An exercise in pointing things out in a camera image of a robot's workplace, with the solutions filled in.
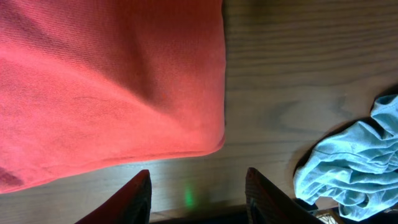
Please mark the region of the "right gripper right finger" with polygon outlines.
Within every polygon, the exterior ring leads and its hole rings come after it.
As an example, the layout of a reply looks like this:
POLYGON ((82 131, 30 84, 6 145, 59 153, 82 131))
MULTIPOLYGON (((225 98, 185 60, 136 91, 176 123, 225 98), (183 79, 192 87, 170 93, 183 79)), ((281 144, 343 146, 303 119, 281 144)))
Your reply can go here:
POLYGON ((322 224, 253 167, 246 174, 245 195, 250 224, 322 224))

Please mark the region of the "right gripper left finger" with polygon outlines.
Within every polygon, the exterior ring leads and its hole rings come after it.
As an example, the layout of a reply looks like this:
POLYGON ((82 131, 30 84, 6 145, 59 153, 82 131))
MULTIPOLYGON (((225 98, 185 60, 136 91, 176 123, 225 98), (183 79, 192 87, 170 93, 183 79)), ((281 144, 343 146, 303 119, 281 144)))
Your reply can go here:
POLYGON ((142 170, 76 224, 148 224, 151 198, 150 172, 142 170))

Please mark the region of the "light blue grey garment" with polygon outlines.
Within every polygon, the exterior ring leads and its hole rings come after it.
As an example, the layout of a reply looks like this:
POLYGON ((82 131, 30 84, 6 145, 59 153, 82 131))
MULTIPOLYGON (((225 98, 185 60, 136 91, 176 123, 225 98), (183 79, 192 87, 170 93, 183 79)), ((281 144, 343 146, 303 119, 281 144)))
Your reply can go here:
POLYGON ((369 121, 321 140, 294 174, 295 196, 338 202, 342 217, 362 221, 397 203, 397 95, 378 98, 369 121))

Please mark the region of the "red printed t-shirt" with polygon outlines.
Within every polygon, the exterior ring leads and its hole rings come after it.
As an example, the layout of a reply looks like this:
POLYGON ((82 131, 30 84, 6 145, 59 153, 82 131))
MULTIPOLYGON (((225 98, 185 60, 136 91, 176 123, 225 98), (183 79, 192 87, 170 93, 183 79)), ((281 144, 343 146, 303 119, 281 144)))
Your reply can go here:
POLYGON ((1 0, 1 192, 219 150, 221 8, 1 0))

